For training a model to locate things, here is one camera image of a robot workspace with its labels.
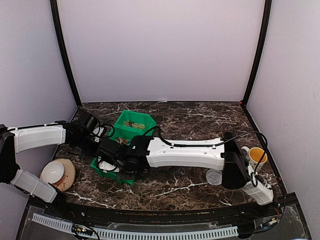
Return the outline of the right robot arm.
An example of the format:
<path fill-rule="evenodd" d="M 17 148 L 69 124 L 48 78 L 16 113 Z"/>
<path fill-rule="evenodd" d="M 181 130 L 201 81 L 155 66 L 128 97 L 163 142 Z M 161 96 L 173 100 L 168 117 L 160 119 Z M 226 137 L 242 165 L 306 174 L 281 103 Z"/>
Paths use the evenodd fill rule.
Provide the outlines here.
<path fill-rule="evenodd" d="M 223 138 L 209 140 L 166 140 L 161 136 L 136 135 L 129 144 L 110 138 L 101 141 L 99 162 L 108 171 L 138 174 L 149 168 L 196 167 L 221 172 L 221 184 L 228 190 L 242 190 L 256 201 L 255 213 L 266 217 L 275 208 L 271 185 L 256 177 L 236 136 L 225 132 Z"/>

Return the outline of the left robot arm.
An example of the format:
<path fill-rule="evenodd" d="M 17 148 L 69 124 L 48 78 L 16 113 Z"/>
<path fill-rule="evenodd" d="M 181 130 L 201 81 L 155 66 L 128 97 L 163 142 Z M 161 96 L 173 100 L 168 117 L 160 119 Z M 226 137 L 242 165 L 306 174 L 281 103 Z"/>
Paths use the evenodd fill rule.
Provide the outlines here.
<path fill-rule="evenodd" d="M 70 206 L 63 194 L 38 176 L 40 169 L 53 157 L 58 146 L 79 148 L 87 155 L 98 150 L 103 136 L 100 121 L 83 113 L 72 121 L 57 120 L 32 126 L 0 126 L 0 182 L 14 186 L 32 197 L 51 204 L 60 218 L 67 218 Z"/>

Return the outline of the green three-compartment bin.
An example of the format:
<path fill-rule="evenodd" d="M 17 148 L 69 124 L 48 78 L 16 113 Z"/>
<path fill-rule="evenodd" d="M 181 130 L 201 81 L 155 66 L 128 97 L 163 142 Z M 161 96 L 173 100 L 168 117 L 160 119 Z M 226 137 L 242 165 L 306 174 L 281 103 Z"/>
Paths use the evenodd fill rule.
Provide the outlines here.
<path fill-rule="evenodd" d="M 132 121 L 135 123 L 144 124 L 145 129 L 141 130 L 124 126 L 124 121 Z M 113 128 L 107 133 L 107 136 L 113 141 L 115 141 L 116 137 L 122 137 L 131 141 L 133 137 L 143 135 L 144 133 L 147 133 L 148 136 L 151 136 L 153 134 L 153 131 L 150 129 L 156 125 L 156 121 L 149 114 L 123 110 L 118 119 L 115 121 Z M 119 179 L 119 172 L 103 172 L 102 170 L 100 170 L 98 168 L 99 160 L 100 158 L 94 158 L 90 166 L 100 177 L 116 180 L 120 184 L 134 184 L 133 179 Z"/>

